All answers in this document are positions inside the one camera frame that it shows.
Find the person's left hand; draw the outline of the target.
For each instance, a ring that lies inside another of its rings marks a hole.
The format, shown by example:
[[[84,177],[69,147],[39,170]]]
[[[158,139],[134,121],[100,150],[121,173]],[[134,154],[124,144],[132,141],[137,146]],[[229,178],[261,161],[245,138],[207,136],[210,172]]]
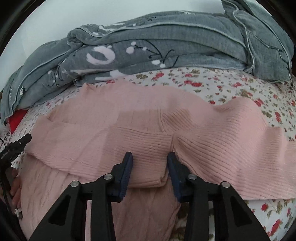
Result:
[[[13,206],[13,214],[16,215],[16,210],[19,210],[21,208],[22,182],[17,169],[12,168],[11,176],[13,178],[10,189],[10,195],[12,196],[11,203]]]

